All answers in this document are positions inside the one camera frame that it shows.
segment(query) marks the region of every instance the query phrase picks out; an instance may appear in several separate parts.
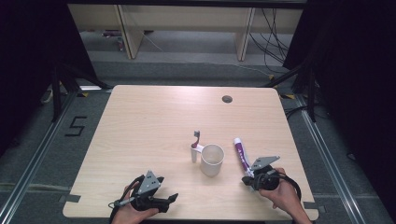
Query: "toothpaste tube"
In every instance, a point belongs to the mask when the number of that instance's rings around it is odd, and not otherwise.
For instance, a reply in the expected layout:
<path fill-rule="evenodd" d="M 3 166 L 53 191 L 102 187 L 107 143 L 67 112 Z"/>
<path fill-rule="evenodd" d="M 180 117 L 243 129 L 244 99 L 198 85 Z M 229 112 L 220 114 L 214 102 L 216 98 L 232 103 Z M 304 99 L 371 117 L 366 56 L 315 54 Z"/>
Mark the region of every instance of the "toothpaste tube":
<path fill-rule="evenodd" d="M 244 168 L 245 175 L 254 177 L 253 171 L 250 170 L 250 166 L 248 164 L 248 156 L 244 147 L 242 146 L 241 139 L 235 138 L 233 140 L 233 144 L 235 145 L 236 152 L 238 153 L 239 159 L 242 162 L 242 167 Z"/>

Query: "wrist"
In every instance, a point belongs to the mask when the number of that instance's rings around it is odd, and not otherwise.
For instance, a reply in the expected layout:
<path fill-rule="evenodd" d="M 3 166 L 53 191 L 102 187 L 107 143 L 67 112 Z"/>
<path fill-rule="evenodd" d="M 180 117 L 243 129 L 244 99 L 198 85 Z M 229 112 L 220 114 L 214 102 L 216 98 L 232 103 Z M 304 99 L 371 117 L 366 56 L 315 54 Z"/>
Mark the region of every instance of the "wrist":
<path fill-rule="evenodd" d="M 293 212 L 290 213 L 290 216 L 297 224 L 312 224 L 312 221 L 309 219 L 301 205 L 294 209 Z"/>
<path fill-rule="evenodd" d="M 128 224 L 139 224 L 140 222 L 136 222 L 134 220 L 128 221 L 128 222 L 122 222 L 122 221 L 115 220 L 115 221 L 111 222 L 111 224 L 125 224 L 125 223 L 128 223 Z"/>

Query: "black cable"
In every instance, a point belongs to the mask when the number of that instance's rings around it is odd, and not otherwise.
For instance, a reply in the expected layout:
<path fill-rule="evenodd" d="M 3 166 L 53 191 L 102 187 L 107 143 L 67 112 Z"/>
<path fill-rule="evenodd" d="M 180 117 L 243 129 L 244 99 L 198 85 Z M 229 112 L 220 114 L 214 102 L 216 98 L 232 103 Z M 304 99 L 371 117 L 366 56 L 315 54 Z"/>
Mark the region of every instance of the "black cable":
<path fill-rule="evenodd" d="M 274 35 L 274 38 L 276 39 L 276 42 L 277 42 L 278 44 L 280 44 L 280 45 L 283 45 L 284 48 L 289 49 L 288 46 L 286 46 L 285 44 L 283 44 L 283 42 L 280 41 L 279 38 L 277 38 L 277 31 L 276 31 L 276 8 L 273 8 L 273 17 L 274 17 L 274 19 L 273 19 L 273 24 L 275 25 L 275 27 L 274 27 L 274 25 L 273 25 L 273 27 L 271 27 L 270 22 L 268 21 L 268 19 L 267 19 L 266 15 L 265 15 L 265 12 L 264 12 L 264 9 L 263 9 L 263 8 L 262 8 L 262 15 L 264 16 L 265 20 L 267 21 L 268 27 L 270 28 L 271 33 Z"/>
<path fill-rule="evenodd" d="M 299 111 L 299 110 L 305 110 L 308 108 L 308 105 L 302 105 L 296 108 L 288 108 L 288 109 L 284 109 L 285 111 L 285 115 L 286 115 L 286 119 L 289 119 L 291 115 L 293 115 L 295 112 Z"/>
<path fill-rule="evenodd" d="M 273 52 L 269 51 L 268 49 L 266 49 L 265 47 L 263 47 L 254 37 L 252 34 L 250 34 L 251 39 L 253 40 L 253 42 L 256 44 L 256 46 L 262 50 L 264 53 L 269 54 L 271 57 L 273 57 L 274 59 L 276 59 L 277 61 L 279 61 L 280 63 L 283 63 L 283 60 L 279 57 L 277 57 Z"/>
<path fill-rule="evenodd" d="M 265 51 L 269 51 L 268 50 L 268 45 L 269 45 L 269 43 L 271 43 L 271 36 L 273 35 L 274 36 L 274 38 L 277 40 L 277 36 L 275 36 L 275 34 L 274 34 L 274 30 L 273 30 L 273 26 L 271 26 L 271 24 L 270 24 L 270 22 L 268 21 L 268 18 L 267 18 L 267 16 L 265 15 L 265 12 L 264 12 L 264 10 L 263 10 L 263 8 L 262 8 L 262 15 L 264 16 L 264 18 L 265 18 L 265 20 L 266 20 L 266 22 L 267 22 L 267 24 L 268 24 L 268 27 L 270 28 L 270 35 L 269 35 L 269 37 L 268 37 L 268 40 L 267 40 L 267 44 L 266 44 L 266 46 L 265 46 Z M 274 70 L 272 70 L 271 68 L 269 68 L 268 67 L 268 65 L 267 65 L 267 61 L 266 61 L 266 54 L 264 54 L 264 64 L 265 64 L 265 66 L 268 68 L 268 70 L 270 70 L 271 72 L 274 72 L 274 73 L 283 73 L 283 72 L 277 72 L 277 71 L 274 71 Z"/>
<path fill-rule="evenodd" d="M 262 33 L 260 33 L 260 36 L 265 40 L 265 42 L 269 42 L 269 40 L 267 40 L 267 38 L 265 38 L 265 36 L 263 36 Z M 272 43 L 272 42 L 270 42 L 270 45 L 279 48 L 279 45 L 276 45 L 276 44 L 274 44 L 274 43 Z"/>

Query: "hand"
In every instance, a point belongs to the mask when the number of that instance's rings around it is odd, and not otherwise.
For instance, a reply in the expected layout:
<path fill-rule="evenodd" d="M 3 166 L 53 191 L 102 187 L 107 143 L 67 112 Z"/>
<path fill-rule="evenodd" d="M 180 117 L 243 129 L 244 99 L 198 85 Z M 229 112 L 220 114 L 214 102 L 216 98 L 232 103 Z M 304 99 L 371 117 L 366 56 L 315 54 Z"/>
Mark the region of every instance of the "hand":
<path fill-rule="evenodd" d="M 137 185 L 138 183 L 135 183 L 132 186 L 132 189 Z M 125 198 L 123 200 L 129 199 L 131 197 L 131 189 L 128 191 L 128 193 L 125 195 Z M 125 204 L 123 207 L 120 207 L 119 211 L 117 214 L 114 216 L 112 224 L 138 224 L 144 219 L 148 217 L 152 217 L 159 213 L 158 208 L 150 208 L 145 211 L 137 211 L 132 207 L 130 203 Z"/>
<path fill-rule="evenodd" d="M 281 175 L 285 175 L 283 168 L 275 168 Z M 273 208 L 277 207 L 287 212 L 297 223 L 312 223 L 301 206 L 294 187 L 286 180 L 279 179 L 279 185 L 274 190 L 259 189 L 261 196 L 271 200 Z"/>

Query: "black strap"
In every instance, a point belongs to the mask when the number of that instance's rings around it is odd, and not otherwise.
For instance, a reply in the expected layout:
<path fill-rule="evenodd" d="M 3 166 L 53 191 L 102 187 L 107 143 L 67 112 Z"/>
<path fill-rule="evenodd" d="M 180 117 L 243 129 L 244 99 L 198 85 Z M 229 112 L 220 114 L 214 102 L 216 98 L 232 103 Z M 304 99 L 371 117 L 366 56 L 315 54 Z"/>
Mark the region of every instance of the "black strap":
<path fill-rule="evenodd" d="M 295 182 L 293 179 L 291 179 L 287 175 L 280 176 L 279 178 L 284 179 L 284 180 L 288 181 L 289 183 L 291 183 L 291 185 L 294 186 L 294 188 L 296 189 L 296 193 L 297 193 L 298 198 L 301 200 L 301 197 L 302 197 L 301 189 L 300 189 L 300 186 L 298 186 L 297 182 Z"/>
<path fill-rule="evenodd" d="M 120 207 L 119 207 L 119 206 L 116 206 L 116 204 L 119 203 L 119 202 L 122 202 L 123 199 L 125 198 L 126 194 L 128 193 L 128 191 L 132 189 L 132 186 L 133 186 L 137 181 L 142 182 L 142 180 L 143 180 L 144 178 L 145 178 L 145 177 L 144 177 L 143 175 L 141 175 L 141 176 L 139 176 L 138 178 L 136 178 L 134 181 L 132 181 L 132 183 L 128 186 L 128 188 L 126 188 L 126 190 L 123 192 L 123 194 L 122 194 L 122 196 L 120 197 L 119 200 L 116 200 L 114 203 L 110 203 L 110 204 L 108 205 L 109 207 L 111 207 L 111 206 L 110 206 L 111 204 L 114 205 L 114 207 L 112 207 L 112 208 L 113 208 L 113 211 L 111 211 L 110 219 L 109 219 L 109 221 L 108 221 L 109 224 L 111 224 L 111 223 L 113 222 L 114 216 L 117 214 L 117 212 L 118 212 L 119 209 L 120 209 Z"/>

